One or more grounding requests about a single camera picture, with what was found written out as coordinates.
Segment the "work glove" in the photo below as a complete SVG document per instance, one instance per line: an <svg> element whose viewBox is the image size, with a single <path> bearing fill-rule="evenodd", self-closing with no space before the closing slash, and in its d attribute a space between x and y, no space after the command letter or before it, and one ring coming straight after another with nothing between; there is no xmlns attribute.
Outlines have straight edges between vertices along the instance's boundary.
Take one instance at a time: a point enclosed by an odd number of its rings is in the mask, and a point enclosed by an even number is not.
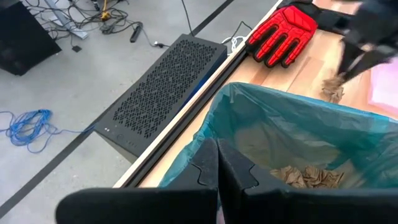
<svg viewBox="0 0 398 224"><path fill-rule="evenodd" d="M246 41L247 51L269 68L287 68L311 40L321 10L312 1L293 1L277 9Z"/></svg>

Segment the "trash can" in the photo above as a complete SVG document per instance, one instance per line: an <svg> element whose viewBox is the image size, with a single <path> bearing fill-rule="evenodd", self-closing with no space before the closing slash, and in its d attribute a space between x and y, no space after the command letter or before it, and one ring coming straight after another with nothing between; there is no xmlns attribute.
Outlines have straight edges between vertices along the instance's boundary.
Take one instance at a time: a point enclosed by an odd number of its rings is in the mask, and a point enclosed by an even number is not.
<svg viewBox="0 0 398 224"><path fill-rule="evenodd" d="M230 83L162 179L178 176L206 138L225 139L266 169L344 173L341 189L398 187L398 123L378 114L247 83Z"/></svg>

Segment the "crumpled paper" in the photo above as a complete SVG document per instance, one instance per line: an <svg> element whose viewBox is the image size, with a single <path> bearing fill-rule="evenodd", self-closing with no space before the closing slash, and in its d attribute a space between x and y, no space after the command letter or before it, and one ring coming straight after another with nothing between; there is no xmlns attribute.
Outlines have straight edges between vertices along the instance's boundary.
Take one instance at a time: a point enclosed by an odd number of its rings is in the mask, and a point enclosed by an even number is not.
<svg viewBox="0 0 398 224"><path fill-rule="evenodd" d="M287 166L281 169L273 169L271 174L293 187L312 189L338 188L344 173L318 169L314 166L306 166L304 171L300 172L295 167Z"/></svg>
<svg viewBox="0 0 398 224"><path fill-rule="evenodd" d="M341 86L343 79L341 77L332 77L323 81L322 93L328 97L331 103L339 103L344 95L344 88Z"/></svg>

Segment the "pink paper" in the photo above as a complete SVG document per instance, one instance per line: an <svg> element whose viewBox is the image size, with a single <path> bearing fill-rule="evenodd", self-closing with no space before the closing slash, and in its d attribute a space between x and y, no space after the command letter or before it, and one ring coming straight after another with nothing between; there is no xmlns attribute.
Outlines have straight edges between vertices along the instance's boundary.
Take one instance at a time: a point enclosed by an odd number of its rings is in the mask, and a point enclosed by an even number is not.
<svg viewBox="0 0 398 224"><path fill-rule="evenodd" d="M398 58L372 68L369 104L398 114Z"/></svg>

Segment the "wooden table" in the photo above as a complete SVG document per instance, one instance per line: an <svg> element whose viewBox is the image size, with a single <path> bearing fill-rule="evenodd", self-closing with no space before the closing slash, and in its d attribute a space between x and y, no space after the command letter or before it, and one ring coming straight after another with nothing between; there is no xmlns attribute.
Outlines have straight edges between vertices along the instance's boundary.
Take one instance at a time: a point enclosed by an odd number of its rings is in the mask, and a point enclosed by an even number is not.
<svg viewBox="0 0 398 224"><path fill-rule="evenodd" d="M267 15L264 16L262 21L270 16L280 2L281 0L279 0ZM348 14L354 13L356 8L359 6L357 3L341 3L332 0L314 0L314 3L325 9L345 12ZM247 56L240 66L231 74L225 84L230 82L252 83L255 85L274 88L276 90L287 91L289 93L326 100L323 98L323 95L320 94L322 80L330 78L336 72L342 50L340 39L340 35L318 30L299 58L288 69L284 69L282 67L269 69L263 63L257 63L250 56ZM203 94L205 90L211 86L214 78L230 65L232 58L236 57L243 47L244 45L241 44L236 51L228 57L224 64L222 64L213 76L210 77L196 95L179 112L179 114L176 115L172 122L170 122L165 130L147 148L142 156L138 158L130 169L127 170L114 187L120 187L125 183L127 178L137 169L139 163L145 159L151 150L153 150L154 146L159 143L167 131L170 131L181 115L184 114L192 104L194 104L195 100L198 99L198 96ZM365 71L360 76L345 84L345 95L339 104L397 119L397 115L390 114L383 109L368 104L370 74L370 70ZM178 153L192 140L193 135L199 130L210 105L211 100L204 108L202 108L202 110L196 115L195 119L192 120L185 131L174 142L172 147L170 147L165 153L163 158L161 158L155 167L148 173L146 178L141 182L140 187L158 186Z"/></svg>

